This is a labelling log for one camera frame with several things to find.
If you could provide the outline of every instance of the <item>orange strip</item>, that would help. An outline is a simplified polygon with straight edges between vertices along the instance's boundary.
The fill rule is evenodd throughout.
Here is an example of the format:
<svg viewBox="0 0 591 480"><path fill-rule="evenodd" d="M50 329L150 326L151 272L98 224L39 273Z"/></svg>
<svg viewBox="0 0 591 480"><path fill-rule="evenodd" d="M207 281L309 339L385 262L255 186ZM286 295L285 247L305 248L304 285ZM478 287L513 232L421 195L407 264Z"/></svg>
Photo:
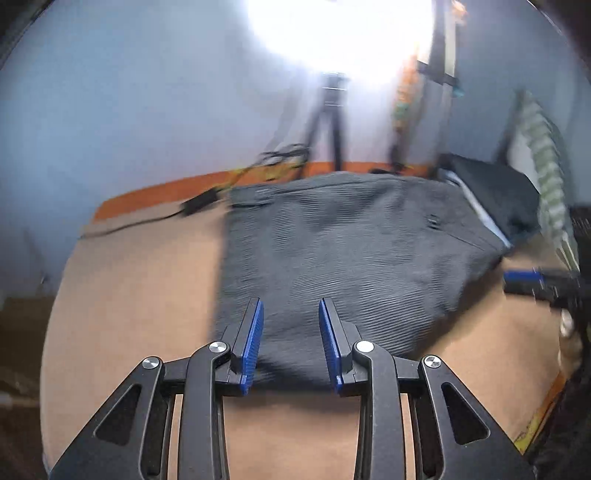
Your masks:
<svg viewBox="0 0 591 480"><path fill-rule="evenodd" d="M556 379L554 379L550 390L546 394L544 402L534 413L525 430L521 432L515 439L514 444L522 454L525 453L528 447L542 431L542 428L544 428L546 420L548 420L550 413L552 413L552 410L554 410L558 395L560 392L562 392L565 383L566 379L564 375L559 372L558 376L556 376Z"/></svg>
<svg viewBox="0 0 591 480"><path fill-rule="evenodd" d="M386 163L374 162L347 162L345 163L347 171L354 173L367 173L372 168L389 169ZM251 185L260 183L261 170L264 167L254 168L246 173L239 181L238 185ZM306 167L306 176L320 175L332 171L332 163L329 162L314 162ZM407 175L416 175L420 177L427 176L428 167L409 167L404 173ZM102 203L102 205L95 212L93 218L94 222L113 218L124 213L134 212L160 203L179 202L188 199L204 192L207 189L219 184L226 183L232 178L231 171L218 171L215 173L208 173L207 175L199 175L197 177L188 177L186 179L169 181L160 185L146 187L141 190L134 190L133 192L124 193L118 197L111 198Z"/></svg>

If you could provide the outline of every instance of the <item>black cable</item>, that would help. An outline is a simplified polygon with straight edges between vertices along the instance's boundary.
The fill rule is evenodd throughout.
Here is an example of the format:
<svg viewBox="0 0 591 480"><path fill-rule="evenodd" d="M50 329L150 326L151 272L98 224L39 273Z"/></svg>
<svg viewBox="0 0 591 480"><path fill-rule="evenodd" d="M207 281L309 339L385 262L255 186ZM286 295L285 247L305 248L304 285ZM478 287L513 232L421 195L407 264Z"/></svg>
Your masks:
<svg viewBox="0 0 591 480"><path fill-rule="evenodd" d="M138 225L145 225L146 223L154 223L159 222L160 220L166 220L177 216L181 213L184 215L191 215L192 213L198 212L201 208L206 205L210 205L211 203L217 201L218 196L217 194L222 190L227 190L231 188L242 176L244 176L247 172L252 170L254 167L258 167L259 165L264 164L268 160L272 158L279 158L278 161L274 162L273 165L279 165L286 158L293 158L302 156L306 148L303 144L291 144L287 147L279 151L274 151L273 149L285 138L291 126L295 120L296 113L297 113L297 106L298 100L301 96L303 91L303 85L300 86L299 91L296 91L296 86L299 83L300 73L305 72L303 69L296 75L294 75L293 80L291 81L291 85L288 90L288 95L283 105L283 110L281 111L281 115L279 117L279 123L277 128L275 129L275 133L268 141L267 145L264 148L264 152L259 155L259 158L252 163L251 165L243 168L225 187L215 187L213 189L209 189L196 197L184 202L182 204L181 210L178 212L171 213L170 215L165 215L163 217L151 218L147 220L141 220L139 222L129 223L127 225L122 225L117 228L113 228L112 230L107 230L104 232L96 232L96 233L85 233L81 235L78 240L84 240L88 238L98 238L101 236L110 235L115 232L120 232L121 230L125 230L126 228L131 228L133 226Z"/></svg>
<svg viewBox="0 0 591 480"><path fill-rule="evenodd" d="M299 69L298 73L293 76L288 90L288 95L285 99L285 103L283 104L283 110L281 111L277 128L263 149L264 151L275 150L291 130L293 122L296 119L301 93L304 90L304 83L299 82L300 76L303 73L305 74L306 71L302 68Z"/></svg>
<svg viewBox="0 0 591 480"><path fill-rule="evenodd" d="M84 233L83 235L80 236L80 238L78 240L84 240L87 238L97 238L100 236L110 235L112 233L120 232L121 230L125 230L126 228L130 228L133 226L145 225L146 223L154 223L154 222L159 222L160 220L166 220L168 218L172 218L174 216L180 215L181 213L183 213L183 210L179 210L178 212L174 212L174 213L171 213L170 215L165 215L163 217L149 218L147 220L140 220L139 222L128 223L127 225L122 225L120 227L113 228L112 230L107 230L104 232Z"/></svg>

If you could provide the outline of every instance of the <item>gray cloth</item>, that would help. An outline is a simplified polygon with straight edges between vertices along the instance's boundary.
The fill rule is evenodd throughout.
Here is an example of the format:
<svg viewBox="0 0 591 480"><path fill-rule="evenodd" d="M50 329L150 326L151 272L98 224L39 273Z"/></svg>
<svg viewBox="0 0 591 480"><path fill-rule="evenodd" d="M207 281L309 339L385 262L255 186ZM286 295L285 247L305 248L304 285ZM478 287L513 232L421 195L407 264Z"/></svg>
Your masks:
<svg viewBox="0 0 591 480"><path fill-rule="evenodd" d="M322 297L364 339L412 358L504 251L459 189L432 180L338 172L233 189L230 202L216 331L262 299L263 388L328 388Z"/></svg>

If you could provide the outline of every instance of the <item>blue finger pad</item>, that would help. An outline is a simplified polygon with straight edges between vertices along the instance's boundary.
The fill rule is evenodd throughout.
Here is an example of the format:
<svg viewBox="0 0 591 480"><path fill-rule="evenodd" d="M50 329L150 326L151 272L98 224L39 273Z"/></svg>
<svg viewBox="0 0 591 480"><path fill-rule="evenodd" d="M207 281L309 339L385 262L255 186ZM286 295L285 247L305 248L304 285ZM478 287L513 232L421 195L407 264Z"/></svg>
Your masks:
<svg viewBox="0 0 591 480"><path fill-rule="evenodd" d="M330 324L329 314L322 300L318 305L318 323L320 326L320 335L324 346L324 356L326 357L326 366L329 370L330 382L335 392L339 393L343 386L342 369L340 366L339 350L336 346L335 333Z"/></svg>
<svg viewBox="0 0 591 480"><path fill-rule="evenodd" d="M242 376L240 378L240 389L243 395L248 393L255 376L256 359L258 349L261 346L262 327L264 321L264 310L262 302L259 300L256 305L254 320L248 332L246 347L242 356Z"/></svg>

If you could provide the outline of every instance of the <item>orange baseboard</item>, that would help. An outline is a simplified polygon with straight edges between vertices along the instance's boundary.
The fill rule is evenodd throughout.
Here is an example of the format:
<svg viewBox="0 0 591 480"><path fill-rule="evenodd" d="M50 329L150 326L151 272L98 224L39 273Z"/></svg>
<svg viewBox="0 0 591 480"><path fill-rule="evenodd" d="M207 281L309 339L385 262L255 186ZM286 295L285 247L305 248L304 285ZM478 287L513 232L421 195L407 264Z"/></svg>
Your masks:
<svg viewBox="0 0 591 480"><path fill-rule="evenodd" d="M354 173L367 173L372 168L389 168L386 163L376 162L347 162L345 163L347 171ZM332 171L332 163L313 162L306 168L306 176L321 175ZM427 166L409 167L404 173L406 175L415 175L424 177L428 173ZM146 187L133 192L124 193L118 197L111 198L102 203L93 217L94 222L113 218L124 213L134 212L143 208L148 208L160 203L179 202L184 199L194 197L195 195L210 189L211 187L226 183L232 178L231 171L218 171L188 177L185 179L169 181L160 185ZM252 185L265 181L265 167L253 168L246 173L239 181L238 185Z"/></svg>

